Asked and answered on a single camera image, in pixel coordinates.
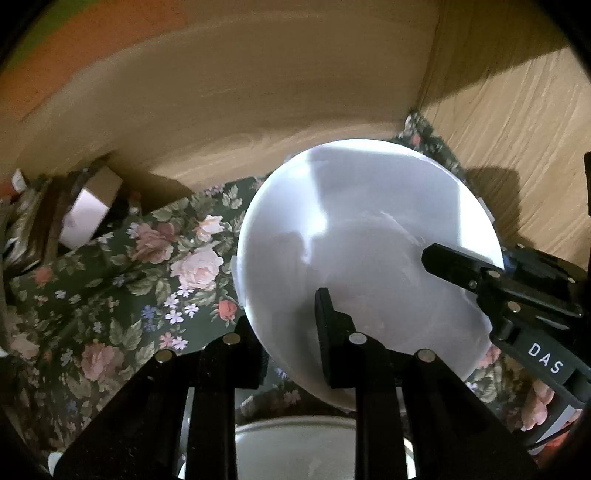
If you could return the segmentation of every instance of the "black cable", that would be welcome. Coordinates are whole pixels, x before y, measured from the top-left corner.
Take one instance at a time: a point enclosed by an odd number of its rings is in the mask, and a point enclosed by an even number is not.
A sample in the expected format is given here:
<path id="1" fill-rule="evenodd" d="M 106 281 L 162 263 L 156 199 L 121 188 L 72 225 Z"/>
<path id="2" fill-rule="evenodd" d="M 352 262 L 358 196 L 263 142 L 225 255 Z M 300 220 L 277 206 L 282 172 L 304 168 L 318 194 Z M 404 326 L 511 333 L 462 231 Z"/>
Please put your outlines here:
<path id="1" fill-rule="evenodd" d="M 525 445 L 525 450 L 530 451 L 530 450 L 535 450 L 536 448 L 543 447 L 544 445 L 546 445 L 546 443 L 550 443 L 552 440 L 556 440 L 561 435 L 564 435 L 565 433 L 569 432 L 570 429 L 573 428 L 573 425 L 574 425 L 574 422 L 568 424 L 563 429 L 560 429 L 559 431 L 554 432 L 552 435 L 550 435 L 549 437 L 546 437 L 543 440 L 540 440 L 539 442 Z"/>

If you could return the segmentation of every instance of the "wooden panel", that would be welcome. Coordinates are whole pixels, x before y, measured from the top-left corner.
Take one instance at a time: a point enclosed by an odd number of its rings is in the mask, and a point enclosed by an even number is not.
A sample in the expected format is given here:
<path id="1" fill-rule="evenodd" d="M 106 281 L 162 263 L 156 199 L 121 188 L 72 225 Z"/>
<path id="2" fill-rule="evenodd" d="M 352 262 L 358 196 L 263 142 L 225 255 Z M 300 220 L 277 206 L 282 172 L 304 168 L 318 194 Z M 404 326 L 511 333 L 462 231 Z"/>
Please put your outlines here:
<path id="1" fill-rule="evenodd" d="M 507 241 L 586 267 L 591 84 L 543 12 L 528 1 L 444 1 L 421 110 Z"/>
<path id="2" fill-rule="evenodd" d="M 4 164 L 32 176 L 114 150 L 153 207 L 315 144 L 391 137 L 416 104 L 438 2 L 284 3 L 187 0 L 192 27 L 78 72 L 0 138 Z"/>

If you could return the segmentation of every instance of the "metal screw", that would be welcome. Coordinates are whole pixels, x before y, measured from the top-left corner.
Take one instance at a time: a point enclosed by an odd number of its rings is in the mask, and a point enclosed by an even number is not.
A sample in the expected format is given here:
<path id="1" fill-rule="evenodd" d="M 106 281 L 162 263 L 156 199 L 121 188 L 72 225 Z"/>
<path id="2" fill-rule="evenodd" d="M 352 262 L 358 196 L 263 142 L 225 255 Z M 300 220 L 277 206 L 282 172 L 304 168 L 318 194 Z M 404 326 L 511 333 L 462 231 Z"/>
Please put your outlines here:
<path id="1" fill-rule="evenodd" d="M 174 358 L 174 352 L 172 350 L 164 349 L 158 350 L 154 354 L 154 359 L 159 363 L 163 364 L 166 363 Z"/>
<path id="2" fill-rule="evenodd" d="M 513 313 L 518 313 L 521 311 L 521 305 L 519 305 L 516 301 L 508 301 L 507 306 L 509 307 L 509 310 Z"/>
<path id="3" fill-rule="evenodd" d="M 368 338 L 363 333 L 355 332 L 349 335 L 349 342 L 354 345 L 363 345 L 367 341 Z"/>
<path id="4" fill-rule="evenodd" d="M 240 335 L 233 332 L 227 333 L 223 336 L 222 340 L 226 345 L 236 345 L 237 343 L 240 343 Z"/>
<path id="5" fill-rule="evenodd" d="M 417 357 L 419 360 L 425 362 L 426 364 L 430 364 L 437 358 L 437 355 L 435 355 L 435 352 L 433 350 L 423 348 L 417 352 Z"/>

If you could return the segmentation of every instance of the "green surface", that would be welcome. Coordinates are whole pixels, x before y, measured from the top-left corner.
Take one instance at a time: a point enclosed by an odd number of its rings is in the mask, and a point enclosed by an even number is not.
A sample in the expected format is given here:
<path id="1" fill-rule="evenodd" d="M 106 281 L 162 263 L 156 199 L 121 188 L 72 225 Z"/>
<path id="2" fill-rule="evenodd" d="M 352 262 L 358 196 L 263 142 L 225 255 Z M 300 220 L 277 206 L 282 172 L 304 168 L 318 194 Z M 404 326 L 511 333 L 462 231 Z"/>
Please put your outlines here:
<path id="1" fill-rule="evenodd" d="M 13 69 L 25 60 L 49 35 L 90 5 L 100 0 L 56 0 L 31 26 L 18 43 L 6 64 L 6 70 Z"/>

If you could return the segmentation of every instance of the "orange stripe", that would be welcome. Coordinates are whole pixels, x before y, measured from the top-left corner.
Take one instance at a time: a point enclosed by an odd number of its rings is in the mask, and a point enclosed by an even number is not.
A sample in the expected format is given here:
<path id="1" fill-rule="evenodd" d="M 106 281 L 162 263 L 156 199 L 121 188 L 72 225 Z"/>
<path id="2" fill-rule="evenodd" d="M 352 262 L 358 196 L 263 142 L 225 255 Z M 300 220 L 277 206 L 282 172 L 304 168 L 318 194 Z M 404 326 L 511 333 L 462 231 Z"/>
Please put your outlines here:
<path id="1" fill-rule="evenodd" d="M 155 35 L 183 28 L 182 0 L 103 0 L 46 38 L 0 75 L 0 98 L 22 119 L 78 70 Z"/>

